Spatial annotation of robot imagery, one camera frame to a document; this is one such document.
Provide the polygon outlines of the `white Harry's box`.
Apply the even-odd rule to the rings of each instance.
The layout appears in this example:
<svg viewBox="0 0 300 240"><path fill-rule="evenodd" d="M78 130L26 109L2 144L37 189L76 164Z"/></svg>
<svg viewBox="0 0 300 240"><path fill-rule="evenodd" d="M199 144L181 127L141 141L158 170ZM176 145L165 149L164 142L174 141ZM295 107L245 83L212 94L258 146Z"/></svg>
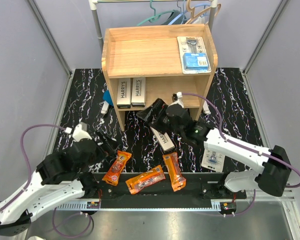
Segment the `white Harry's box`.
<svg viewBox="0 0 300 240"><path fill-rule="evenodd" d="M132 80L131 104L133 107L146 105L146 78L135 77Z"/></svg>
<svg viewBox="0 0 300 240"><path fill-rule="evenodd" d="M162 134L159 131L155 130L153 127L150 127L150 129L164 152L171 151L175 148L175 144L167 133Z"/></svg>
<svg viewBox="0 0 300 240"><path fill-rule="evenodd" d="M117 101L116 105L119 109L131 108L132 84L130 78L120 78L118 80Z"/></svg>

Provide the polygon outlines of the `white rack foot right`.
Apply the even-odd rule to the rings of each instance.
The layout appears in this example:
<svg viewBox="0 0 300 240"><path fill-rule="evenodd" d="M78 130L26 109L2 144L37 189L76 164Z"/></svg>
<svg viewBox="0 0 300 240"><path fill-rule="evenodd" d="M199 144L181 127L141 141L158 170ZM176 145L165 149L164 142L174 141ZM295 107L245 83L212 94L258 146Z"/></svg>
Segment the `white rack foot right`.
<svg viewBox="0 0 300 240"><path fill-rule="evenodd" d="M208 103L206 101L203 103L202 110L203 110L203 113L205 115L210 115L211 114L211 111L209 109L209 105L208 105Z"/></svg>

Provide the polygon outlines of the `orange candy bag right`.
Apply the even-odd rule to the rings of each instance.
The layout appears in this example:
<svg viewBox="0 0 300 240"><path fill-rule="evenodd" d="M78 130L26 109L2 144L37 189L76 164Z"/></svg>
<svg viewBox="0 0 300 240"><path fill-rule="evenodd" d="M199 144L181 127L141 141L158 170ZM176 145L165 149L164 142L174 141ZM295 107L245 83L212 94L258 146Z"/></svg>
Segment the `orange candy bag right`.
<svg viewBox="0 0 300 240"><path fill-rule="evenodd" d="M182 176L177 152L162 156L170 177L171 187L174 192L186 186L186 179Z"/></svg>

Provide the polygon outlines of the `orange candy bag middle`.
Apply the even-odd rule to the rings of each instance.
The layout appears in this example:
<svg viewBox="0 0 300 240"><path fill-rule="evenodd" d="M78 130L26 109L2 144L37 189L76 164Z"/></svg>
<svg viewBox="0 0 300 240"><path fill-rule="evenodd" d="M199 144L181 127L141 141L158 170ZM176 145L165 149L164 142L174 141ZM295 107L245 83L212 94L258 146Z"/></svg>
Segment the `orange candy bag middle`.
<svg viewBox="0 0 300 240"><path fill-rule="evenodd" d="M154 185L162 180L165 180L165 174L161 165L157 165L151 170L141 173L125 181L129 192L134 195L139 193L146 187Z"/></svg>

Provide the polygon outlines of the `blue clothes hanger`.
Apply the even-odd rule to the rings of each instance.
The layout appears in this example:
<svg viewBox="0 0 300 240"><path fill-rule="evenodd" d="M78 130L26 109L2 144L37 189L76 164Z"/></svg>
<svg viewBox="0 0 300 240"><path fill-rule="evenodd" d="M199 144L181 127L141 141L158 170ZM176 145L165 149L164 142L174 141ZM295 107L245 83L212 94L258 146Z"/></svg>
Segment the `blue clothes hanger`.
<svg viewBox="0 0 300 240"><path fill-rule="evenodd" d="M179 1L177 1L177 6L180 7L180 10L176 10L168 18L166 25L182 25L189 20L189 13L186 7L186 0L182 1L182 6L179 6Z"/></svg>

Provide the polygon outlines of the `metal clothes rack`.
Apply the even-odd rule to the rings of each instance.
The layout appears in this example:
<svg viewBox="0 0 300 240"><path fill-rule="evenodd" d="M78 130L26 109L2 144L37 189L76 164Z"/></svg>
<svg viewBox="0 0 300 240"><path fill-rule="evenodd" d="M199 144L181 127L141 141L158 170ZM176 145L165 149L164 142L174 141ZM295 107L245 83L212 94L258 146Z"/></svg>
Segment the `metal clothes rack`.
<svg viewBox="0 0 300 240"><path fill-rule="evenodd" d="M101 28L101 18L98 13L98 4L101 3L132 3L132 0L90 0L89 7L92 13L92 18L94 22L94 27L97 35L97 42L99 45L99 49L102 50L104 47L104 34ZM196 7L196 11L200 12L203 9L210 6L209 0L201 0L199 4L193 5ZM174 10L180 10L181 8L177 6ZM203 16L200 16L194 23L192 24L207 24L208 25L209 14L205 13Z"/></svg>

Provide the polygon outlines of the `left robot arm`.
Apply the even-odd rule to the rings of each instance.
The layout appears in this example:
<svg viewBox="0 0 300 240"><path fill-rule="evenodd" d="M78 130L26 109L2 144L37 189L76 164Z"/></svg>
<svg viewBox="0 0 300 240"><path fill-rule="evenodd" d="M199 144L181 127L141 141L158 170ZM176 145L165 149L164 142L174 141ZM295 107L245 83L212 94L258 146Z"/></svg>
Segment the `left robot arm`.
<svg viewBox="0 0 300 240"><path fill-rule="evenodd" d="M98 183L89 166L114 156L119 144L101 132L97 136L96 140L85 136L47 155L30 181L0 202L0 236L18 235L46 212L98 194Z"/></svg>

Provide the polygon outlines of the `white rack foot left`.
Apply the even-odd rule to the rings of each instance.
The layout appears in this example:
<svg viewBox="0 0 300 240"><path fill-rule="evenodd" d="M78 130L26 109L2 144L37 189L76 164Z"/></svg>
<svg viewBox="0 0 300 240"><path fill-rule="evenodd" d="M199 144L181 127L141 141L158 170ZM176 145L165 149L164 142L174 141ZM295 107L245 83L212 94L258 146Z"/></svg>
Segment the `white rack foot left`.
<svg viewBox="0 0 300 240"><path fill-rule="evenodd" d="M100 112L103 115L107 114L108 110L109 110L109 107L110 107L109 103L107 101L104 101Z"/></svg>

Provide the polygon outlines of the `wooden clothes hanger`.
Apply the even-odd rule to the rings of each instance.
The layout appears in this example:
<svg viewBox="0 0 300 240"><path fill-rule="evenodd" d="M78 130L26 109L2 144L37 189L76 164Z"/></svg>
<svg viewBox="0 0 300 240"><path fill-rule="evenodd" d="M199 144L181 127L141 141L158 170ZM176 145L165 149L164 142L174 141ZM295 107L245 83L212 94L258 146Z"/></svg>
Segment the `wooden clothes hanger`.
<svg viewBox="0 0 300 240"><path fill-rule="evenodd" d="M210 29L212 29L215 17L221 10L221 3L218 3L217 0L209 0L210 6L206 7L201 11L196 11L196 6L192 6L192 1L186 1L186 12L190 13L189 19L186 21L186 24L193 24L199 17L203 16L204 14L208 13L208 21L207 24L209 25Z"/></svg>

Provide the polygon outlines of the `white rack foot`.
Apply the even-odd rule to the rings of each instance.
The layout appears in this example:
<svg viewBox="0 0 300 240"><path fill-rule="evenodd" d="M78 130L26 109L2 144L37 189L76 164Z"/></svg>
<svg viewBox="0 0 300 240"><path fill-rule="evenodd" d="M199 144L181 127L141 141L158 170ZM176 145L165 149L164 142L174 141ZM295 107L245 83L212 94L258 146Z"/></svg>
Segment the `white rack foot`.
<svg viewBox="0 0 300 240"><path fill-rule="evenodd" d="M103 115L107 114L108 110L109 110L109 107L110 107L109 103L107 101L104 101L100 112Z"/></svg>
<svg viewBox="0 0 300 240"><path fill-rule="evenodd" d="M209 109L209 105L208 105L208 103L206 101L203 103L202 110L203 110L203 113L205 115L210 115L211 114L211 111Z"/></svg>

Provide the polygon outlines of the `black marble mat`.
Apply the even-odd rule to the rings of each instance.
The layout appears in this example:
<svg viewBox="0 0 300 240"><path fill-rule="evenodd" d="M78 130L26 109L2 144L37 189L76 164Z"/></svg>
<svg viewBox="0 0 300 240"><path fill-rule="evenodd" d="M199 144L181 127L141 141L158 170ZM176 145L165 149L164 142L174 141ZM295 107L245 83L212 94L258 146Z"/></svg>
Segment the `black marble mat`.
<svg viewBox="0 0 300 240"><path fill-rule="evenodd" d="M60 125L73 127L84 122L91 134L100 131L115 139L121 151L132 155L125 166L128 173L142 173L155 166L163 166L163 149L150 128L137 118L134 111L125 113L124 130L120 128L113 108L110 108L107 114L101 113L103 94L106 90L102 70L76 69ZM224 133L253 145L263 145L248 92L238 68L218 68L207 98L221 113Z"/></svg>

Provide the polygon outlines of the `razor blister pack on shelf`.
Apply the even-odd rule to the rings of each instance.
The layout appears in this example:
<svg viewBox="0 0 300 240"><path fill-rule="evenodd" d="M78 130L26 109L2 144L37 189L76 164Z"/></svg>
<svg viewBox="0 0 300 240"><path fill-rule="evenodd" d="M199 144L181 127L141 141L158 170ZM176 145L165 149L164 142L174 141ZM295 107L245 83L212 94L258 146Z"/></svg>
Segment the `razor blister pack on shelf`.
<svg viewBox="0 0 300 240"><path fill-rule="evenodd" d="M210 61L201 36L177 37L182 73L186 75L211 72Z"/></svg>

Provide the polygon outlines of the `orange candy bag left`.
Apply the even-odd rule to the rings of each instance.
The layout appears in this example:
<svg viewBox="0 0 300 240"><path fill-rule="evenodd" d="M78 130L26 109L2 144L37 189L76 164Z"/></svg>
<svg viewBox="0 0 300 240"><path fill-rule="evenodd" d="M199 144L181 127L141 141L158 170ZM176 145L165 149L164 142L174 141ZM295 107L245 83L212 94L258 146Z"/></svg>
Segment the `orange candy bag left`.
<svg viewBox="0 0 300 240"><path fill-rule="evenodd" d="M119 150L117 152L116 160L114 161L108 172L104 175L102 180L105 181L107 184L117 186L119 183L120 175L123 169L125 168L126 163L131 157L131 153Z"/></svg>

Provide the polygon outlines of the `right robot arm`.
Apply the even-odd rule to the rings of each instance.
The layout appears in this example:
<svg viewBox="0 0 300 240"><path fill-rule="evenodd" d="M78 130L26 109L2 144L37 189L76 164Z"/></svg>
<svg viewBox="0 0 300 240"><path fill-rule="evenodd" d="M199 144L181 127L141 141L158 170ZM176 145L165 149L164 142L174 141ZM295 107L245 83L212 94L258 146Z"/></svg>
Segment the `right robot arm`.
<svg viewBox="0 0 300 240"><path fill-rule="evenodd" d="M222 135L217 128L192 119L180 100L167 105L158 98L136 115L162 134L173 132L189 145L203 147L250 167L250 170L224 174L217 185L220 197L226 199L241 190L256 188L274 197L283 195L292 171L283 147L276 145L269 149Z"/></svg>

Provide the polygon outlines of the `blue razor blister pack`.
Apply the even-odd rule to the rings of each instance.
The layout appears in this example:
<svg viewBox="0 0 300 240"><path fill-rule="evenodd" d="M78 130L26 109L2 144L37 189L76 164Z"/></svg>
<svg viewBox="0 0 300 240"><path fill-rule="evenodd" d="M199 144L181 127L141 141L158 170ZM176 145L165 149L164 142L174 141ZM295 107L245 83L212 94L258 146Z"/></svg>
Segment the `blue razor blister pack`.
<svg viewBox="0 0 300 240"><path fill-rule="evenodd" d="M201 166L211 171L221 173L224 168L224 162L225 155L205 149L202 156Z"/></svg>

